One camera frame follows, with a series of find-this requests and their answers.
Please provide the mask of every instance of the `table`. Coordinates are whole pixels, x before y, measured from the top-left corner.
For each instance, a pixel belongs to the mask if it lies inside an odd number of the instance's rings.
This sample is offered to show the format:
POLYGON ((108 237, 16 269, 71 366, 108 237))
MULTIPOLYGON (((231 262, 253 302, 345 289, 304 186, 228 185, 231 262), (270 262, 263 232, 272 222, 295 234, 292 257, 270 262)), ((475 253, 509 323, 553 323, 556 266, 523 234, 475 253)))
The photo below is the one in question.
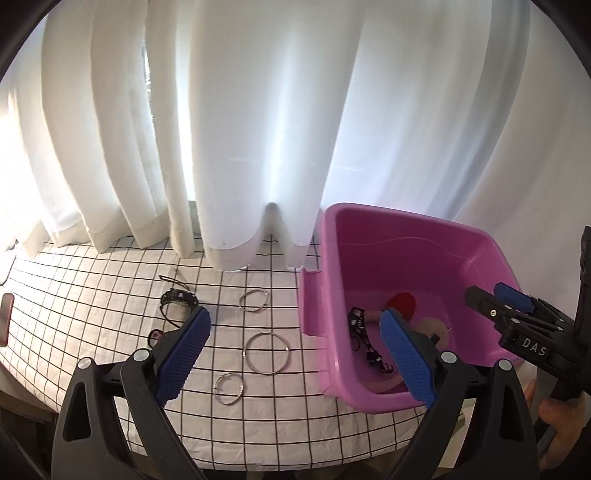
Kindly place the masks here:
MULTIPOLYGON (((318 261, 313 241, 304 266, 317 268, 318 261)), ((212 316, 206 347, 179 397, 165 406, 199 466, 249 471, 316 468, 408 444, 424 408, 366 415, 322 395, 314 338, 298 326, 296 271, 286 266, 273 237, 263 242, 248 268, 235 272, 215 270, 200 238, 189 259, 179 259, 168 241, 140 249, 133 237, 122 238, 102 254, 91 245, 58 248, 48 242, 31 259, 19 249, 5 284, 15 294, 15 304, 0 362, 59 411, 79 358, 121 361, 146 346, 152 329, 172 328, 158 308, 160 295, 170 287, 159 275, 189 283, 212 316), (239 298, 254 288, 269 292, 269 308, 244 312, 239 298), (245 365, 242 347, 252 335, 271 331, 288 341, 290 363, 277 375, 259 375, 245 365), (242 374, 245 383, 244 398, 232 406, 212 396, 212 384, 226 372, 242 374)), ((263 336, 252 345, 260 350, 252 353, 252 362, 265 371, 271 355, 277 364, 286 355, 277 340, 271 352, 269 340, 263 336)), ((126 401, 117 399, 117 409, 130 448, 145 454, 126 401)))

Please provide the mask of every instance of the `finger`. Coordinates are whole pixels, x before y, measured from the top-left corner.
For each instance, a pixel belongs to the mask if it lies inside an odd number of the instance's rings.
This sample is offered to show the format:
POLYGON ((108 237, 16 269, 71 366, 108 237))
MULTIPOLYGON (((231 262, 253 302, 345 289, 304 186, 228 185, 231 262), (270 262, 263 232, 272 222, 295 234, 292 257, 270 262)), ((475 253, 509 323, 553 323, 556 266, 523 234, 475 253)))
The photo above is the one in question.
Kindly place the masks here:
POLYGON ((531 410, 531 403, 534 400, 535 394, 535 379, 533 379, 530 383, 527 384, 524 394, 525 401, 527 402, 527 408, 531 410))
POLYGON ((565 402, 546 398, 540 403, 538 414, 545 423, 552 425, 556 432, 566 434, 583 427, 584 401, 579 400, 577 407, 571 407, 565 402))
POLYGON ((540 418, 556 429, 556 436, 540 459, 540 470, 556 468, 574 448, 584 424, 584 404, 583 396, 575 407, 551 398, 540 404, 540 418))

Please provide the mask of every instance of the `smartphone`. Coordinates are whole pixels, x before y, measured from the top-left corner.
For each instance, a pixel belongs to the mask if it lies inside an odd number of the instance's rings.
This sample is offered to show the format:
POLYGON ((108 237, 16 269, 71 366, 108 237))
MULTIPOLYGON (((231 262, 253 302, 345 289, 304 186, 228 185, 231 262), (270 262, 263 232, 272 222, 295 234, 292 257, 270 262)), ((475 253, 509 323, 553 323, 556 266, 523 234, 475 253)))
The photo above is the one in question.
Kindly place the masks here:
POLYGON ((0 302, 0 346, 8 345, 8 328, 10 326, 12 304, 14 304, 14 295, 4 293, 0 302))

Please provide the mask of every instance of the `metal ring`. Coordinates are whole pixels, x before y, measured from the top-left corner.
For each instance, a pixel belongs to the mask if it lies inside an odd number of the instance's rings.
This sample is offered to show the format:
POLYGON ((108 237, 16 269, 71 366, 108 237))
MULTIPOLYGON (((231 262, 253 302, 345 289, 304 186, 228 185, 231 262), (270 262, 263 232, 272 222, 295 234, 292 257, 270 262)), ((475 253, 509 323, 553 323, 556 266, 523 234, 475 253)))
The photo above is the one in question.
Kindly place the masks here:
POLYGON ((267 292, 266 290, 263 290, 262 288, 255 288, 254 290, 249 290, 247 291, 242 297, 240 297, 238 299, 238 305, 240 306, 240 308, 242 310, 244 310, 245 312, 258 312, 260 310, 262 310, 263 308, 265 308, 267 306, 267 303, 269 302, 269 292, 267 292), (263 302, 263 304, 260 307, 254 307, 254 308, 246 308, 246 297, 248 297, 249 295, 253 294, 253 293, 264 293, 265 294, 265 301, 263 302))
POLYGON ((213 395, 216 397, 216 400, 218 402, 220 402, 222 405, 234 405, 238 400, 240 400, 242 398, 243 393, 244 393, 244 379, 242 378, 241 374, 236 374, 233 372, 221 375, 217 379, 215 385, 213 386, 213 395), (240 379, 240 392, 238 392, 238 395, 236 396, 236 398, 234 398, 233 400, 231 400, 229 402, 223 401, 220 396, 221 395, 220 383, 226 377, 238 377, 240 379))
POLYGON ((244 357, 246 364, 253 370, 253 372, 256 372, 261 375, 275 375, 275 374, 278 374, 279 372, 281 372, 283 369, 285 369, 285 367, 287 367, 287 364, 290 362, 290 354, 291 354, 290 346, 289 346, 289 343, 287 343, 287 340, 285 340, 281 335, 278 335, 277 333, 274 333, 274 332, 260 332, 260 333, 257 333, 256 335, 251 336, 248 339, 248 341, 246 342, 246 345, 244 346, 244 350, 242 350, 242 356, 244 357), (283 363, 283 365, 281 365, 278 369, 273 370, 272 372, 261 372, 258 368, 256 368, 251 363, 250 359, 248 358, 248 355, 246 354, 247 350, 251 346, 252 341, 255 338, 258 338, 263 335, 271 335, 273 337, 277 337, 279 340, 281 340, 285 344, 285 351, 287 352, 287 357, 285 358, 285 362, 283 363))

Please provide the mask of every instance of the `pink plastic basin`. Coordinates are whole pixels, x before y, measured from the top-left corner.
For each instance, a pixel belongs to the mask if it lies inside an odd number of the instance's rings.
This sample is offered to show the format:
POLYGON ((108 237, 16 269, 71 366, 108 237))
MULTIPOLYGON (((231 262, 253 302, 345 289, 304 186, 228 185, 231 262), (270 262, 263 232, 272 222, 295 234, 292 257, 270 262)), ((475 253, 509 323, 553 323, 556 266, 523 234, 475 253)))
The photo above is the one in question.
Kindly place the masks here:
MULTIPOLYGON (((464 305, 466 288, 519 289, 501 249, 486 233, 458 223, 380 207, 339 203, 320 224, 321 269, 298 274, 298 311, 306 335, 317 338, 320 387, 365 413, 416 407, 404 384, 377 394, 363 381, 384 380, 349 336, 352 307, 381 310, 400 292, 417 301, 413 322, 440 319, 450 328, 448 350, 465 362, 492 366, 517 357, 498 345, 493 323, 464 305)), ((374 348, 393 365, 377 323, 366 323, 374 348)))

